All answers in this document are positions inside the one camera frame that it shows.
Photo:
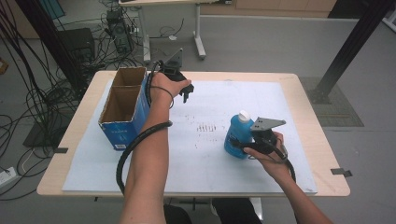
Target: wooden table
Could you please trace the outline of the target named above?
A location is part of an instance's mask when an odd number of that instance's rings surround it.
[[[122,3],[120,0],[119,4],[121,7],[135,7],[137,9],[143,37],[143,61],[145,63],[150,63],[149,35],[146,32],[145,15],[142,7],[169,4],[195,4],[195,31],[192,33],[198,49],[198,55],[201,59],[204,59],[206,57],[206,53],[201,40],[201,3],[211,3],[216,1],[217,0],[134,0]]]
[[[119,193],[113,192],[106,195],[97,195],[96,192],[75,193],[62,191],[78,143],[87,129],[107,82],[115,74],[116,71],[100,71],[94,76],[76,115],[73,117],[59,145],[59,147],[67,147],[67,153],[53,156],[46,173],[38,185],[37,192],[39,194],[52,196],[120,196]],[[183,72],[183,75],[192,81],[234,80],[280,83],[318,188],[318,193],[315,196],[347,196],[350,193],[344,176],[333,175],[331,172],[331,169],[339,168],[339,164],[296,75],[223,72]]]

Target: forearm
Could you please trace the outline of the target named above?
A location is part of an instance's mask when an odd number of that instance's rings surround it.
[[[142,132],[168,120],[169,104],[166,101],[152,103]],[[163,190],[168,162],[167,129],[151,134],[136,147],[125,185],[126,202],[121,220],[164,222]]]
[[[276,179],[300,223],[332,223],[289,177]]]

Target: right hand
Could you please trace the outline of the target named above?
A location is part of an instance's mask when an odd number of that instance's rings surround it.
[[[282,133],[277,133],[274,132],[274,135],[276,136],[276,147],[281,148],[282,144],[284,143],[283,140],[283,134]],[[283,178],[291,178],[289,168],[285,163],[278,163],[275,161],[271,161],[269,157],[266,155],[261,154],[260,152],[254,150],[253,148],[250,147],[245,147],[244,151],[250,155],[256,158],[261,164],[262,167],[264,167],[264,170],[275,180],[283,179]],[[274,158],[277,161],[280,161],[280,158],[276,155],[275,152],[272,152],[269,154],[272,158]]]

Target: white sheet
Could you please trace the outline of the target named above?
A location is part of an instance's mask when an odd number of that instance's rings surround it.
[[[165,193],[251,194],[281,193],[281,188],[258,161],[229,155],[223,141],[230,119],[241,109],[255,120],[284,119],[274,128],[285,136],[285,146],[294,165],[297,183],[306,193],[317,187],[279,83],[195,81],[186,104],[175,99],[171,109],[174,125],[169,128],[170,165]],[[115,151],[99,128],[98,119],[111,83],[94,111],[82,137],[63,190],[120,191],[116,167],[121,152]],[[125,182],[129,159],[123,169]]]

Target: spray bottle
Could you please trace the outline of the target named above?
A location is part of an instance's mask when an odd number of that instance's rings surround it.
[[[233,146],[232,141],[238,140],[242,143],[251,143],[253,138],[250,127],[253,123],[249,113],[245,110],[241,110],[239,114],[231,118],[231,125],[224,141],[224,149],[228,153],[239,159],[244,159],[248,156],[239,147]]]

